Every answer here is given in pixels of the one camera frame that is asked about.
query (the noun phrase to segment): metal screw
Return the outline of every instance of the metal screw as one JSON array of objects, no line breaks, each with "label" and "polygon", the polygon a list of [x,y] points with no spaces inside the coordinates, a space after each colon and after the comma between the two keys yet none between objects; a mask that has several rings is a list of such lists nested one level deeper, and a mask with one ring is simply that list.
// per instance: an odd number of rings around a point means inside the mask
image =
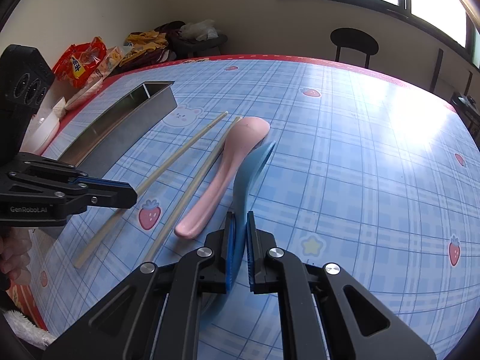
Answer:
[{"label": "metal screw", "polygon": [[140,272],[150,274],[155,270],[155,266],[151,262],[145,262],[140,266]]},{"label": "metal screw", "polygon": [[283,251],[283,249],[280,249],[279,247],[273,247],[268,251],[268,254],[272,257],[279,258],[279,257],[282,257],[285,254],[285,252]]},{"label": "metal screw", "polygon": [[325,266],[325,271],[330,275],[337,275],[340,273],[340,267],[334,262],[331,262]]},{"label": "metal screw", "polygon": [[197,256],[199,257],[210,257],[212,255],[212,250],[209,247],[201,247],[197,249]]}]

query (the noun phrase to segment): red snack bag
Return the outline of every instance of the red snack bag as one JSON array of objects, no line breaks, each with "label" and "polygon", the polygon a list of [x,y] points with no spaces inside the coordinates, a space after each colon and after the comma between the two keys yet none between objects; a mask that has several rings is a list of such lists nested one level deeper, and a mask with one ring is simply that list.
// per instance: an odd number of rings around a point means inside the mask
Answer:
[{"label": "red snack bag", "polygon": [[57,79],[81,88],[106,54],[107,48],[98,36],[90,43],[72,44],[53,67],[53,73]]}]

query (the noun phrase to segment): snack bag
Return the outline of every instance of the snack bag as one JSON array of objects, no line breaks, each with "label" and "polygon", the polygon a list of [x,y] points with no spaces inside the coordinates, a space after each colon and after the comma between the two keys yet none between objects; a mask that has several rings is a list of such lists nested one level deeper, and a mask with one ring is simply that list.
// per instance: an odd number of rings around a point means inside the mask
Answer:
[{"label": "snack bag", "polygon": [[69,81],[74,88],[81,88],[106,54],[105,44],[96,36],[90,43],[72,44],[52,70],[57,79]]},{"label": "snack bag", "polygon": [[130,50],[131,47],[128,46],[115,46],[108,49],[105,58],[103,58],[95,71],[87,79],[85,85],[106,78]]}]

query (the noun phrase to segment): star print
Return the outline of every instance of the star print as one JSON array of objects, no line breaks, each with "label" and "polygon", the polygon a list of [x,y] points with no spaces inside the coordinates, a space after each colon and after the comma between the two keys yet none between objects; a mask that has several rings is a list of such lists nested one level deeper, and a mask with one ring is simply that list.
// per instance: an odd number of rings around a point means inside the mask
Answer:
[{"label": "star print", "polygon": [[303,248],[303,254],[305,256],[317,257],[323,247],[323,243],[312,235],[307,239],[304,239],[300,244]]}]

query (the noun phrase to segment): human hand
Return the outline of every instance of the human hand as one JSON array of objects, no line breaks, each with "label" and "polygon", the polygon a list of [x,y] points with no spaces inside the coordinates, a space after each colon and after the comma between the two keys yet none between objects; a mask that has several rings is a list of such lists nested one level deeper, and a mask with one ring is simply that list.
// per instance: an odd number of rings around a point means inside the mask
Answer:
[{"label": "human hand", "polygon": [[27,228],[12,227],[8,236],[0,237],[0,271],[19,285],[30,284],[32,275],[26,268],[30,264],[28,251],[32,248]]}]

